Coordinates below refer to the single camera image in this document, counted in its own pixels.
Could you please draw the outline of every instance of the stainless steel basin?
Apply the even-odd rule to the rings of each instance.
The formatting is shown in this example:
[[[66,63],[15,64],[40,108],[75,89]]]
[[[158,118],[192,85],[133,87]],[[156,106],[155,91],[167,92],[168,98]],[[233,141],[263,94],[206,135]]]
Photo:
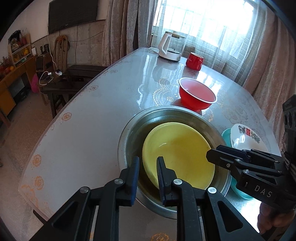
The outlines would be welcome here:
[[[142,163],[143,143],[148,133],[156,126],[166,122],[179,122],[191,126],[207,140],[211,148],[226,145],[215,127],[199,114],[179,106],[155,106],[135,115],[125,126],[118,144],[118,164],[120,170],[130,166],[134,156],[140,158],[140,173],[137,188],[137,200],[151,211],[166,217],[177,219],[176,208],[164,207],[159,198],[159,190],[148,178]],[[214,178],[210,186],[215,187],[224,196],[230,186],[230,172],[215,166]]]

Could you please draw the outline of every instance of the red chinese character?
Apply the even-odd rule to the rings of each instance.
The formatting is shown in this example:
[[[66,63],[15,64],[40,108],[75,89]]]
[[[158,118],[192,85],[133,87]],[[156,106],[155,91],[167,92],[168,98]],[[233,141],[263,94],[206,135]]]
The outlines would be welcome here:
[[[246,134],[248,135],[248,136],[251,136],[251,130],[250,129],[246,129]]]

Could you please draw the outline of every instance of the power cord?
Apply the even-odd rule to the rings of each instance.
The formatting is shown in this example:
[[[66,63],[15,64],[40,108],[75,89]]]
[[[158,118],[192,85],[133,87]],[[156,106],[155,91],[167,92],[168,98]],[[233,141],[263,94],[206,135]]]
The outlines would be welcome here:
[[[43,74],[41,75],[41,77],[40,77],[40,79],[39,79],[39,84],[40,84],[40,85],[47,85],[50,81],[53,80],[53,77],[51,77],[51,78],[50,78],[50,81],[49,81],[48,83],[46,83],[46,84],[41,84],[41,83],[40,83],[40,80],[41,80],[41,78],[42,78],[42,76],[44,75],[45,72],[47,72],[47,74],[49,73],[48,71],[44,71],[44,72],[43,72]]]
[[[78,40],[78,25],[77,25],[77,30],[76,30],[76,46],[75,46],[75,65],[76,65],[76,49],[77,49],[77,41]]]
[[[49,34],[49,31],[48,31],[48,24],[47,24],[47,40],[48,40],[48,47],[49,47],[49,53],[50,53],[50,56],[52,57],[52,52],[50,51],[50,44],[49,44],[49,37],[48,37],[48,34]]]
[[[153,48],[153,47],[150,47],[148,48],[150,52],[152,53],[159,53],[159,49],[158,48]]]
[[[91,38],[97,36],[98,34],[101,34],[102,32],[104,32],[104,31],[101,31],[101,32],[99,32],[99,33],[97,33],[97,34],[95,34],[95,35],[93,35],[93,36],[91,36],[91,37],[89,37],[89,38],[87,38],[87,39],[84,39],[84,40],[76,40],[76,41],[69,40],[69,42],[81,42],[81,41],[85,41],[85,40],[88,40],[88,39],[91,39]]]

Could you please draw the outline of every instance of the kettle base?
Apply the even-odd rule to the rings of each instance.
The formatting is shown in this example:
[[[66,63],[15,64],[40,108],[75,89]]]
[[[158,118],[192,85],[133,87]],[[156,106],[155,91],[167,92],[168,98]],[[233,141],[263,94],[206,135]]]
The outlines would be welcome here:
[[[165,58],[167,60],[171,60],[171,61],[180,61],[181,60],[181,55],[180,53],[171,53],[171,52],[167,52],[167,54],[162,54],[162,53],[158,53],[158,55],[162,58]]]

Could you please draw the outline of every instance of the glass kettle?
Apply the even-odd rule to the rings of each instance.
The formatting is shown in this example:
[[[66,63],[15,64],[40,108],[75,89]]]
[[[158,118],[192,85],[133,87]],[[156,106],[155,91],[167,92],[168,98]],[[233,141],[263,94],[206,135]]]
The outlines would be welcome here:
[[[180,61],[184,46],[184,36],[166,31],[158,45],[158,55],[168,60]]]

